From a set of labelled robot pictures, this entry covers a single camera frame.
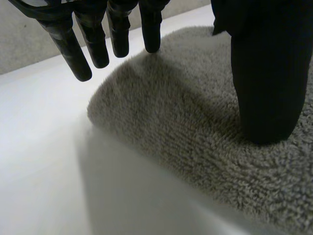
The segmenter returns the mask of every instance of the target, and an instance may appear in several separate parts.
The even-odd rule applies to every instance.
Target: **white surface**
[[[213,20],[206,6],[165,20],[162,34]],[[141,30],[130,32],[125,59],[107,45],[110,65],[89,82],[76,81],[61,56],[0,76],[0,234],[274,234],[92,127],[91,95],[144,48]]]

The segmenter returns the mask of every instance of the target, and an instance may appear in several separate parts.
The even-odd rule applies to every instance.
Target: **folded towel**
[[[92,97],[92,123],[250,218],[313,234],[313,63],[298,125],[287,141],[243,138],[230,37],[210,27],[177,31],[156,54],[117,68]]]

